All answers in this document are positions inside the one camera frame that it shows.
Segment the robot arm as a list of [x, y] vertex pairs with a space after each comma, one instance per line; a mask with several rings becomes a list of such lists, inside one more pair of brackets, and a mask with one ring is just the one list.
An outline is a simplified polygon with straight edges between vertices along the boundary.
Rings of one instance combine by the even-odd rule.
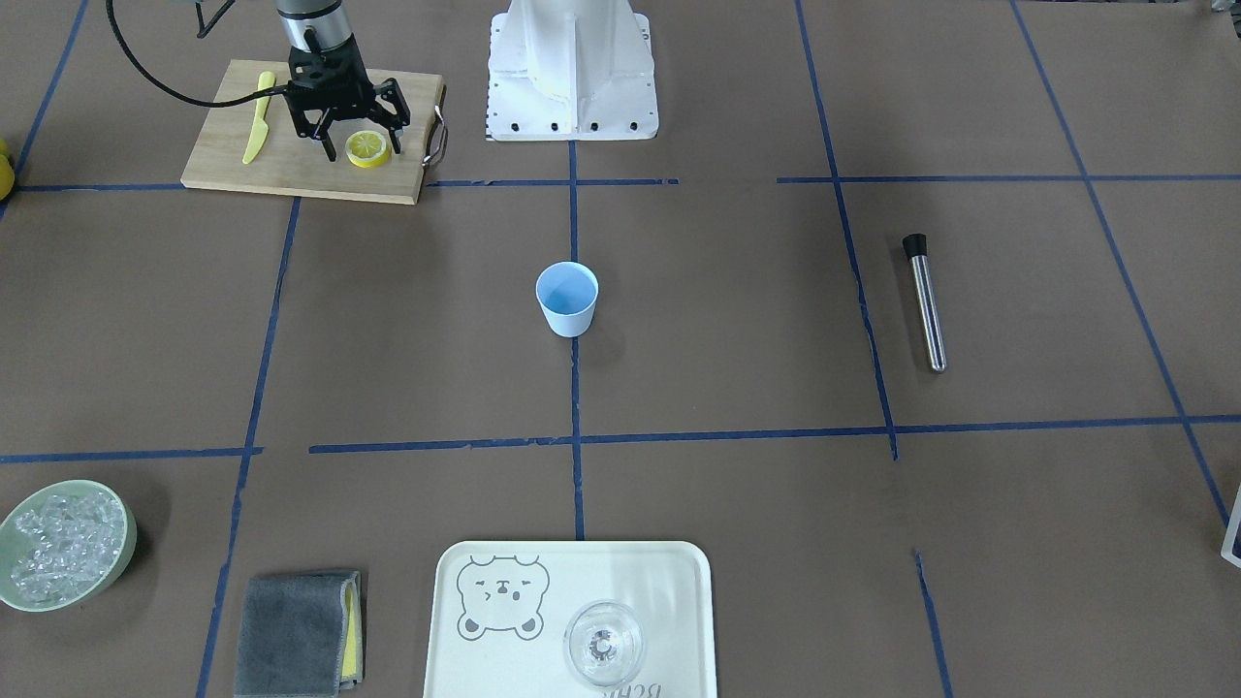
[[410, 108], [397, 79], [369, 79], [344, 4], [278, 1], [276, 12], [290, 43], [284, 99], [297, 137], [318, 142], [335, 161], [330, 127], [366, 119], [381, 125], [392, 150], [400, 153]]

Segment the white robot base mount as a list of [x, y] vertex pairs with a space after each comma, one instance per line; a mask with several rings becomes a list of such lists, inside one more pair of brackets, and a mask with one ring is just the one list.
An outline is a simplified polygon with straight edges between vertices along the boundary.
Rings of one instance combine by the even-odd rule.
[[645, 142], [652, 24], [629, 1], [513, 1], [489, 29], [489, 142]]

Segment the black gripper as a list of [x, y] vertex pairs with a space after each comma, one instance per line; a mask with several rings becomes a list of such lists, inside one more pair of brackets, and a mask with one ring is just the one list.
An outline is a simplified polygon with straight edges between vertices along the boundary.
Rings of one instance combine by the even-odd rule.
[[333, 123], [369, 119], [382, 125], [393, 154], [402, 153], [400, 133], [411, 123], [398, 79], [369, 79], [356, 43], [320, 52], [290, 48], [290, 79], [284, 93], [297, 137], [319, 143], [329, 161], [338, 160]]

